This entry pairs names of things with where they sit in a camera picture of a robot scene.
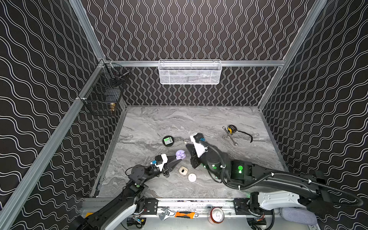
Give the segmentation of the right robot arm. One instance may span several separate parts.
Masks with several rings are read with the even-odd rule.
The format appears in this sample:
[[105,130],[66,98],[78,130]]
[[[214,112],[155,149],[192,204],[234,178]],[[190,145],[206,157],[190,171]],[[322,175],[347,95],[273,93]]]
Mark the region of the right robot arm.
[[215,181],[238,191],[253,187],[271,188],[271,193],[252,192],[249,209],[305,208],[315,214],[326,214],[336,206],[361,207],[364,202],[355,194],[331,187],[317,173],[293,174],[242,160],[232,159],[226,152],[205,141],[187,144],[191,165],[204,165]]

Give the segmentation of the purple earbud charging case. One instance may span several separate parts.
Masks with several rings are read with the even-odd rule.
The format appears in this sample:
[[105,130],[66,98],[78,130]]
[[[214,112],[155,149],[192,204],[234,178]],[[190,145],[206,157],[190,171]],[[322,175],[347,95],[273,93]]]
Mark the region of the purple earbud charging case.
[[177,160],[182,160],[186,157],[186,152],[180,149],[175,153],[175,156]]

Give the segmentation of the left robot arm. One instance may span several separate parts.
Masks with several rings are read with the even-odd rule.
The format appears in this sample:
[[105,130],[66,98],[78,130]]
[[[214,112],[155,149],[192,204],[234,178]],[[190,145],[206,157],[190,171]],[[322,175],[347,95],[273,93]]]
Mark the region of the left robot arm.
[[169,177],[170,172],[182,161],[175,155],[162,154],[150,165],[137,164],[131,168],[129,181],[122,192],[107,205],[88,217],[78,216],[69,226],[70,230],[114,230],[124,219],[132,215],[138,202],[143,199],[148,186],[145,182],[159,177]]

